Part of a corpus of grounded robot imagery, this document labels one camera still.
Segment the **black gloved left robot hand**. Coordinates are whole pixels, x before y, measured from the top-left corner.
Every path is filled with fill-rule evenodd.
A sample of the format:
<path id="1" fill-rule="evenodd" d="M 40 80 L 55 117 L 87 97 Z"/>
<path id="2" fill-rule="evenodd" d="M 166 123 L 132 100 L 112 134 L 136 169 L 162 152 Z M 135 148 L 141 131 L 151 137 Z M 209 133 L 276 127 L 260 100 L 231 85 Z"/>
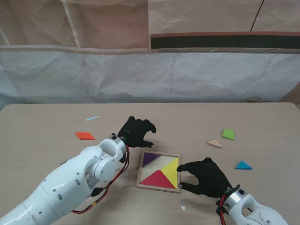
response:
<path id="1" fill-rule="evenodd" d="M 144 137 L 148 132 L 156 133 L 156 131 L 155 125 L 149 120 L 135 119 L 134 116 L 130 116 L 117 136 L 130 148 L 151 148 L 154 144 L 145 141 Z"/>

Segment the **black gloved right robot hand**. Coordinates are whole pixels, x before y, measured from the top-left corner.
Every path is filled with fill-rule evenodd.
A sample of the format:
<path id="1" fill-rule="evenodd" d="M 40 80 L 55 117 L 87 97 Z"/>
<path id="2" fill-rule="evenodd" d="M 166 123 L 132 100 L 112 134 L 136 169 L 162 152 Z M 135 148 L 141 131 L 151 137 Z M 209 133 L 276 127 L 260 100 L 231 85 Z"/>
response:
<path id="1" fill-rule="evenodd" d="M 179 183 L 181 189 L 196 195 L 220 198 L 228 188 L 232 187 L 225 174 L 210 157 L 180 165 L 177 171 L 189 172 L 198 179 L 197 185 Z"/>

